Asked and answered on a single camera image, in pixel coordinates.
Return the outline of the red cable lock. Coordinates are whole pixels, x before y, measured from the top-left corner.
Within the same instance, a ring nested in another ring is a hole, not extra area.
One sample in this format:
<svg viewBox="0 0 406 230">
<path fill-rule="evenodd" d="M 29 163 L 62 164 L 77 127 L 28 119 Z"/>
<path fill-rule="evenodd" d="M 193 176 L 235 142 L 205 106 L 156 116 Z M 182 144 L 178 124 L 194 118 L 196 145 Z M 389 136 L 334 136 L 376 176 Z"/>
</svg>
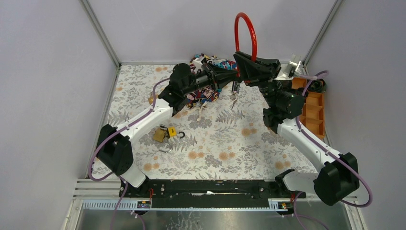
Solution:
<svg viewBox="0 0 406 230">
<path fill-rule="evenodd" d="M 240 85 L 248 81 L 246 65 L 255 63 L 258 54 L 258 42 L 252 20 L 245 12 L 238 12 L 233 22 L 233 35 L 237 64 L 237 78 L 232 83 L 232 95 L 239 94 Z"/>
</svg>

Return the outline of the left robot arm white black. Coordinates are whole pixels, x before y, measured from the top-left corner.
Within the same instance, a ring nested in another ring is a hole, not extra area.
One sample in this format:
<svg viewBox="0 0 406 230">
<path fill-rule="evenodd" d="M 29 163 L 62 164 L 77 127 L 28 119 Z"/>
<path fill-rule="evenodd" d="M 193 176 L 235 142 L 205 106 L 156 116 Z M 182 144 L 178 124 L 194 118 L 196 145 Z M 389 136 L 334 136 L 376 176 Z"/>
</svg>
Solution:
<svg viewBox="0 0 406 230">
<path fill-rule="evenodd" d="M 113 174 L 130 184 L 130 191 L 137 197 L 148 192 L 147 176 L 136 165 L 131 140 L 147 134 L 152 128 L 173 117 L 187 104 L 187 95 L 207 86 L 218 90 L 233 81 L 240 81 L 235 69 L 222 69 L 204 63 L 196 73 L 186 63 L 173 67 L 169 84 L 159 95 L 153 95 L 153 103 L 135 117 L 113 127 L 102 127 L 93 158 L 98 158 Z"/>
</svg>

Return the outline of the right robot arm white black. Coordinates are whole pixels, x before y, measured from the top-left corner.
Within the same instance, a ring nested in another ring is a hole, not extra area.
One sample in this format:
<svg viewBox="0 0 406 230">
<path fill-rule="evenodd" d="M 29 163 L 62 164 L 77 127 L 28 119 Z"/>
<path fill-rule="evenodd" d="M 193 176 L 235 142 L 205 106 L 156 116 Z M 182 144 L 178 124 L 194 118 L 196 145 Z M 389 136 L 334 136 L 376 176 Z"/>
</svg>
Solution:
<svg viewBox="0 0 406 230">
<path fill-rule="evenodd" d="M 258 58 L 241 51 L 234 54 L 246 86 L 258 87 L 268 108 L 263 109 L 266 127 L 293 144 L 313 164 L 316 173 L 287 170 L 275 180 L 275 193 L 287 197 L 292 192 L 316 194 L 331 206 L 360 187 L 358 162 L 351 153 L 342 154 L 311 133 L 299 120 L 305 97 L 297 94 L 291 84 L 276 77 L 281 71 L 278 59 Z"/>
</svg>

